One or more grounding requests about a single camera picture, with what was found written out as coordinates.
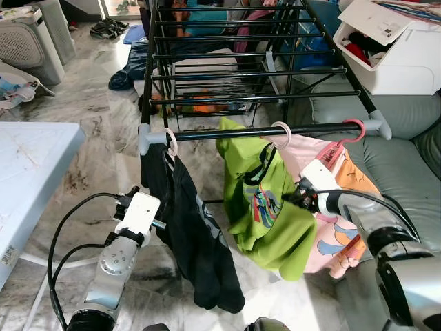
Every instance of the blue clothing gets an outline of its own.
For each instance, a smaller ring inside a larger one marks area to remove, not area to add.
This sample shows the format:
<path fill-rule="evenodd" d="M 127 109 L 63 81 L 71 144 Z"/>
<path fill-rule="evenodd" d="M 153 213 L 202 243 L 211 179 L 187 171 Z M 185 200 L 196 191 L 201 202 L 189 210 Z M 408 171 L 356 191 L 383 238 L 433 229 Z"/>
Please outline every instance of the blue clothing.
<path fill-rule="evenodd" d="M 207 7 L 212 8 L 212 6 L 206 5 L 194 5 L 196 0 L 189 0 L 187 5 L 188 7 Z M 227 21 L 227 11 L 219 10 L 219 11 L 197 11 L 191 12 L 190 17 L 187 22 L 198 22 L 198 21 Z M 188 28 L 185 31 L 190 33 L 192 36 L 216 36 L 218 34 L 222 34 L 225 28 Z"/>

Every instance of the drying rack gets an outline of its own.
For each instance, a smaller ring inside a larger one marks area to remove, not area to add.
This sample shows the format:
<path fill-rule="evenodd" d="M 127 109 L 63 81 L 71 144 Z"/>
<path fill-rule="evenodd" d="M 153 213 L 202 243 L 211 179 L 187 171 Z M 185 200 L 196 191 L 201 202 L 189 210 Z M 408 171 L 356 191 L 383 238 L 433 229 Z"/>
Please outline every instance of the drying rack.
<path fill-rule="evenodd" d="M 300 5 L 293 3 L 293 0 L 284 0 L 283 4 L 275 7 L 211 7 L 211 8 L 165 8 L 158 6 L 158 0 L 153 1 L 151 20 L 149 50 L 146 63 L 146 75 L 144 85 L 144 102 L 142 108 L 142 123 L 150 122 L 152 107 L 160 106 L 164 127 L 168 127 L 167 113 L 172 112 L 176 116 L 179 127 L 179 118 L 182 117 L 211 117 L 253 113 L 251 127 L 254 126 L 256 111 L 261 103 L 278 103 L 283 109 L 283 121 L 288 118 L 289 109 L 296 99 L 310 97 L 339 97 L 354 96 L 358 97 L 369 114 L 369 118 L 377 120 L 380 125 L 380 133 L 390 139 L 390 129 L 381 113 L 376 110 L 369 95 L 357 80 L 348 63 L 336 47 L 332 37 L 327 34 L 324 25 L 317 18 L 314 9 L 309 6 L 308 0 L 298 0 Z M 171 11 L 195 12 L 195 11 L 219 11 L 219 10 L 239 10 L 252 12 L 254 10 L 273 10 L 273 19 L 263 19 L 251 21 L 241 19 L 237 21 L 166 21 L 165 15 L 170 15 Z M 309 18 L 301 19 L 300 11 L 305 10 Z M 299 23 L 314 23 L 319 33 L 300 34 L 298 33 Z M 267 26 L 271 28 L 268 34 L 260 35 L 219 35 L 203 37 L 170 37 L 167 29 L 170 28 L 233 28 L 247 26 Z M 323 38 L 328 46 L 328 50 L 303 50 L 296 51 L 296 44 L 299 38 L 313 37 Z M 291 50 L 283 52 L 281 50 L 285 40 L 292 40 Z M 191 52 L 189 54 L 172 54 L 171 49 L 177 43 L 209 43 L 216 42 L 225 44 L 231 48 L 233 42 L 247 41 L 266 41 L 265 51 L 257 52 L 231 52 L 231 53 L 209 53 L 201 54 Z M 332 54 L 341 63 L 338 68 L 321 68 L 294 71 L 296 57 L 312 54 Z M 277 56 L 288 56 L 289 66 L 285 71 L 275 71 L 274 59 Z M 198 64 L 179 64 L 176 62 L 184 59 L 237 59 L 240 66 L 232 69 L 231 61 L 225 63 L 209 64 L 210 69 L 198 70 Z M 157 73 L 153 74 L 154 64 Z M 291 93 L 292 79 L 296 75 L 323 74 L 324 77 L 309 84 L 300 91 Z M 311 89 L 333 77 L 335 74 L 345 74 L 353 90 L 342 92 L 321 92 L 313 93 Z M 279 93 L 274 77 L 287 76 L 286 92 Z M 158 91 L 161 99 L 152 99 L 152 86 Z M 210 88 L 209 92 L 201 92 L 201 88 Z M 247 109 L 239 107 L 246 104 Z M 212 106 L 224 105 L 228 110 L 215 111 L 210 113 L 186 112 L 181 113 L 178 107 L 183 106 Z"/>

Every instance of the sticker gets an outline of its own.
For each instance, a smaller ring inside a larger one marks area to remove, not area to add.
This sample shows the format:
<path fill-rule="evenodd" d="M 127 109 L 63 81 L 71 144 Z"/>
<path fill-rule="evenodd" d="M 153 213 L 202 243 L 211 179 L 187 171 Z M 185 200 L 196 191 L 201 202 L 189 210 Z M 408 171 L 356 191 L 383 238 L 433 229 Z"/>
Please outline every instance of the sticker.
<path fill-rule="evenodd" d="M 1 262 L 8 267 L 15 265 L 17 259 L 19 258 L 19 251 L 9 246 L 6 250 L 5 254 L 3 254 L 1 258 Z"/>

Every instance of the sofa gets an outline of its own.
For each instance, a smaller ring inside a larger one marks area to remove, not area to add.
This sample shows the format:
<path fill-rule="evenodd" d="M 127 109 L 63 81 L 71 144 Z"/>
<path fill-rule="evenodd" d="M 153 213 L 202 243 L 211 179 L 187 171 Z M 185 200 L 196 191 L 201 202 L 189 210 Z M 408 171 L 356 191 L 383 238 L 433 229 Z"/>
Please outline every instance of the sofa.
<path fill-rule="evenodd" d="M 294 89 L 304 88 L 321 76 L 300 75 Z M 312 92 L 350 90 L 344 77 L 333 77 Z M 441 252 L 441 97 L 371 96 L 392 129 L 389 141 L 367 135 L 357 143 L 345 144 L 354 163 L 383 194 L 393 197 L 415 225 L 423 244 Z M 296 101 L 289 124 L 341 122 L 347 118 L 367 119 L 357 97 L 310 98 Z M 337 141 L 356 133 L 328 133 L 318 137 Z M 387 320 L 374 277 L 376 264 L 369 252 L 356 268 L 336 282 L 336 293 L 350 330 L 382 329 Z M 392 325 L 390 330 L 412 330 Z"/>

